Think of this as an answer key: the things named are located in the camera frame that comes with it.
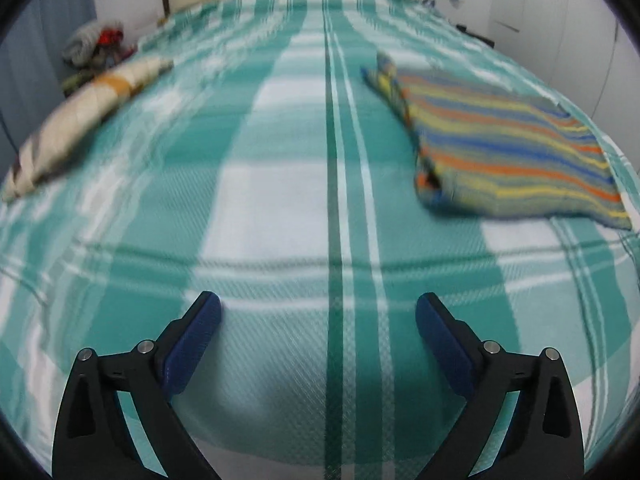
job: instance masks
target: orange stripe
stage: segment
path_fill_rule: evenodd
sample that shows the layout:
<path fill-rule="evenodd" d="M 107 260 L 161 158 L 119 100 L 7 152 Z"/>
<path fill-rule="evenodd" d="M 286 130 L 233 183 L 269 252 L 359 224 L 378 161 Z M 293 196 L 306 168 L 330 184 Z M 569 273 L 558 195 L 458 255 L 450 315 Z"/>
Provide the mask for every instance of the orange stripe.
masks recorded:
<path fill-rule="evenodd" d="M 567 143 L 574 150 L 578 150 L 580 152 L 602 154 L 602 149 L 599 146 L 582 146 L 580 144 L 574 144 L 572 142 L 569 142 L 565 137 L 558 134 L 557 132 L 553 130 L 549 130 L 548 128 L 543 128 L 542 126 L 535 126 L 532 124 L 523 124 L 519 121 L 512 121 L 508 119 L 487 117 L 487 116 L 484 116 L 481 114 L 475 114 L 472 112 L 461 112 L 459 110 L 449 110 L 448 108 L 441 108 L 434 105 L 430 105 L 425 99 L 422 99 L 422 98 L 416 97 L 415 99 L 419 101 L 416 104 L 420 108 L 429 110 L 431 113 L 433 113 L 436 116 L 441 116 L 447 119 L 466 121 L 469 123 L 501 124 L 502 126 L 510 126 L 511 128 L 518 128 L 521 130 L 527 130 L 529 132 L 535 132 L 535 133 L 546 135 L 549 137 L 555 137 Z"/>
<path fill-rule="evenodd" d="M 95 85 L 104 84 L 110 86 L 114 92 L 118 95 L 118 97 L 124 95 L 131 95 L 133 92 L 133 88 L 129 84 L 129 81 L 124 79 L 123 77 L 113 75 L 113 74 L 104 74 L 101 75 L 94 80 Z"/>
<path fill-rule="evenodd" d="M 489 174 L 499 174 L 499 175 L 513 175 L 513 176 L 544 176 L 547 178 L 554 178 L 556 180 L 564 180 L 565 182 L 570 182 L 571 184 L 575 184 L 578 187 L 583 188 L 584 190 L 590 192 L 591 194 L 600 197 L 603 200 L 607 200 L 609 202 L 621 202 L 619 193 L 611 194 L 598 189 L 597 187 L 590 186 L 589 184 L 585 184 L 578 178 L 572 177 L 570 175 L 560 173 L 559 171 L 548 171 L 548 170 L 540 170 L 539 168 L 518 168 L 515 166 L 496 166 L 495 164 L 483 164 L 482 162 L 472 162 L 469 160 L 462 160 L 460 158 L 456 158 L 450 155 L 445 155 L 444 153 L 438 152 L 433 148 L 427 148 L 423 146 L 420 150 L 420 154 L 422 156 L 430 156 L 434 158 L 437 162 L 442 162 L 447 166 L 455 168 L 456 170 L 462 171 L 475 171 L 477 173 L 489 173 Z"/>
<path fill-rule="evenodd" d="M 446 86 L 443 85 L 439 85 L 437 83 L 431 83 L 423 78 L 421 78 L 420 76 L 402 76 L 399 78 L 400 82 L 402 83 L 414 83 L 414 84 L 418 84 L 420 86 L 427 86 L 429 88 L 434 88 L 437 90 L 444 90 L 444 91 L 449 91 L 452 93 L 460 93 L 463 95 L 467 95 L 467 96 L 475 96 L 475 97 L 479 97 L 479 98 L 484 98 L 487 100 L 495 100 L 495 101 L 500 101 L 500 102 L 507 102 L 507 103 L 512 103 L 514 101 L 513 97 L 509 97 L 509 96 L 500 96 L 500 95 L 491 95 L 488 96 L 486 94 L 482 94 L 481 92 L 477 92 L 475 90 L 471 90 L 468 88 L 454 88 L 454 89 L 448 89 Z M 553 116 L 545 116 L 546 120 L 548 120 L 550 123 L 555 124 L 556 126 L 559 127 L 571 127 L 571 126 L 584 126 L 584 124 L 582 124 L 578 119 L 576 119 L 573 116 L 569 116 L 565 119 L 559 119 Z"/>

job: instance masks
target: green plaid bedsheet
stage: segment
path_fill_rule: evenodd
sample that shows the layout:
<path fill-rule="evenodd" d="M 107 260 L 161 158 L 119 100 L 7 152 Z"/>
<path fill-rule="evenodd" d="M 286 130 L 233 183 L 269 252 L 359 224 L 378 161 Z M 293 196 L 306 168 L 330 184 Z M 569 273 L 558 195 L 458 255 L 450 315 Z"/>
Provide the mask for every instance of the green plaid bedsheet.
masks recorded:
<path fill-rule="evenodd" d="M 223 478 L 412 479 L 462 408 L 415 327 L 426 291 L 509 351 L 558 348 L 597 460 L 638 389 L 640 182 L 589 118 L 417 0 L 220 0 L 140 50 L 175 69 L 79 167 L 0 208 L 0 408 L 43 465 L 79 349 L 155 338 L 201 290 L 225 318 L 174 407 Z M 429 212 L 360 75 L 378 50 L 561 102 L 596 131 L 634 231 Z"/>

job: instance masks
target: folded striped towel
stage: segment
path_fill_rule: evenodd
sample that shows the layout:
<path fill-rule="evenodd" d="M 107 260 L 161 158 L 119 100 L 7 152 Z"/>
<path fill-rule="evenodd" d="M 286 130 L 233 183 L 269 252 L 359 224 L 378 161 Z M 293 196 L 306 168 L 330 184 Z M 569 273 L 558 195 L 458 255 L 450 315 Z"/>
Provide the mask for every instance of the folded striped towel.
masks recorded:
<path fill-rule="evenodd" d="M 442 71 L 396 68 L 378 54 L 367 83 L 405 122 L 415 187 L 436 209 L 496 218 L 588 216 L 631 229 L 593 132 L 560 105 Z"/>

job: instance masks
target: rolled cloth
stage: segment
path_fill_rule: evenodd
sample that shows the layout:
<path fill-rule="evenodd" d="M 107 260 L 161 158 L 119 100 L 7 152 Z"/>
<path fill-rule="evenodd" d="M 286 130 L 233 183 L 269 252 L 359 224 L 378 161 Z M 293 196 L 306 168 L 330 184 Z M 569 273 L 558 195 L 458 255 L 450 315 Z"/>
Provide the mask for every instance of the rolled cloth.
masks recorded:
<path fill-rule="evenodd" d="M 65 47 L 62 49 L 62 59 L 73 66 L 85 66 L 92 58 L 95 46 L 105 28 L 122 30 L 122 22 L 119 20 L 93 20 L 85 23 L 66 42 Z"/>

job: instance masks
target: pile of clothes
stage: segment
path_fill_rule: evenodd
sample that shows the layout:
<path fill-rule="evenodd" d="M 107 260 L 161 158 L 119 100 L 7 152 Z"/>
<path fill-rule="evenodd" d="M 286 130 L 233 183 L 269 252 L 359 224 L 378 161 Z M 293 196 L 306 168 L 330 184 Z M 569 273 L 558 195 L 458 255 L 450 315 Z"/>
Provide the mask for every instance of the pile of clothes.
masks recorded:
<path fill-rule="evenodd" d="M 122 22 L 118 20 L 93 20 L 76 30 L 62 50 L 62 59 L 78 69 L 62 84 L 65 96 L 137 51 L 135 46 L 123 47 L 123 38 Z"/>

